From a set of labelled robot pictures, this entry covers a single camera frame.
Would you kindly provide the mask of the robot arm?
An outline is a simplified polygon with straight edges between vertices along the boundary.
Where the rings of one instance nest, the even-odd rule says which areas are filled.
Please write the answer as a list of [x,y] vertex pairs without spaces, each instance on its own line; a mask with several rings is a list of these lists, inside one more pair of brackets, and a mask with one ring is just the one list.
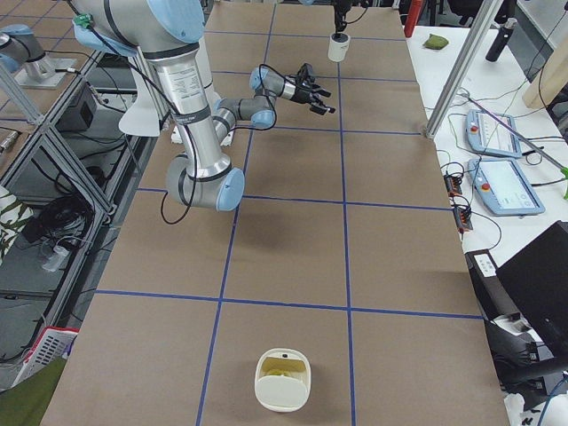
[[316,84],[309,65],[294,76],[261,65],[249,80],[253,98],[210,104],[197,60],[205,24],[198,1],[73,1],[70,6],[81,44],[123,57],[141,54],[154,67],[153,84],[160,87],[185,146],[169,166],[168,193],[186,206],[231,211],[240,204],[244,173],[221,149],[238,122],[271,128],[278,98],[307,104],[316,114],[335,111],[323,103],[330,94]]

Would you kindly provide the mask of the small robot arm on rack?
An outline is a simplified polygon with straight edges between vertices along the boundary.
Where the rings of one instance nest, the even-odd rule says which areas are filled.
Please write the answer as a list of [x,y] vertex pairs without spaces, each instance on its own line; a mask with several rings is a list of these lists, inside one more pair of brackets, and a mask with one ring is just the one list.
[[1,28],[1,64],[23,88],[55,89],[75,63],[75,59],[51,57],[27,25]]

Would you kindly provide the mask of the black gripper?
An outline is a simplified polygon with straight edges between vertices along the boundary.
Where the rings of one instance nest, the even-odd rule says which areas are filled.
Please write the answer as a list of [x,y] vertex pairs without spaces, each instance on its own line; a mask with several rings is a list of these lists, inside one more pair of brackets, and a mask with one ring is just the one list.
[[351,0],[334,0],[334,23],[335,32],[334,35],[340,35],[346,28],[347,24],[345,21],[346,12],[351,9]]
[[308,104],[310,111],[315,114],[334,114],[335,108],[327,106],[321,97],[329,98],[331,93],[315,83],[315,77],[306,73],[297,73],[295,76],[295,90],[291,101],[297,104]]

